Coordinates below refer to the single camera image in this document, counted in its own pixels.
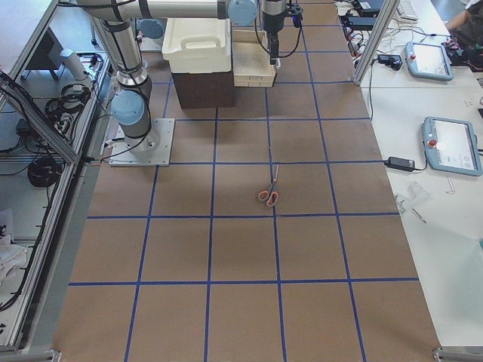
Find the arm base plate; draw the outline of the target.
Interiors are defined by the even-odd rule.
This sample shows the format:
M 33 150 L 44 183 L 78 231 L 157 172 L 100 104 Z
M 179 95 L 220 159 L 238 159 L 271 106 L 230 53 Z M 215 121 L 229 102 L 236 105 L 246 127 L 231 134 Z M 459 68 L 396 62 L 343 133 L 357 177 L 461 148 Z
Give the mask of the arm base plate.
M 112 157 L 107 161 L 113 167 L 150 167 L 168 166 L 171 159 L 171 149 L 174 137 L 175 120 L 173 118 L 155 118 L 152 129 L 146 139 L 137 147 L 139 140 L 127 138 L 121 126 L 118 126 L 117 138 L 112 147 Z

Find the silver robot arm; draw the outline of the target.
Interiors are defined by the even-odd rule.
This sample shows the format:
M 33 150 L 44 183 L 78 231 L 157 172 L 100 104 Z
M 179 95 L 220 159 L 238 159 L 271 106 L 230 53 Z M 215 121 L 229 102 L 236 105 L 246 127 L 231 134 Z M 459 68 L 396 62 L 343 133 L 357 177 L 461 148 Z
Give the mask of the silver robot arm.
M 116 79 L 127 89 L 150 83 L 131 30 L 132 18 L 229 19 L 249 26 L 256 22 L 260 11 L 272 65 L 278 58 L 278 33 L 285 19 L 290 17 L 298 29 L 303 21 L 302 8 L 291 1 L 75 1 L 74 5 L 97 21 L 98 31 L 105 38 L 104 47 L 117 67 Z

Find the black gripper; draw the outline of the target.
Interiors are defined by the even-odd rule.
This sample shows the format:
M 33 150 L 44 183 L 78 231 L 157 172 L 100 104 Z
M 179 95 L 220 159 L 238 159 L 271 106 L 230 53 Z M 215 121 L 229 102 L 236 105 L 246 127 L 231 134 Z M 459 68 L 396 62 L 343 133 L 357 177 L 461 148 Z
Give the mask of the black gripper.
M 285 19 L 291 18 L 295 28 L 303 22 L 303 9 L 293 1 L 272 0 L 261 2 L 262 25 L 268 34 L 270 64 L 275 65 L 279 58 L 278 32 L 285 26 Z

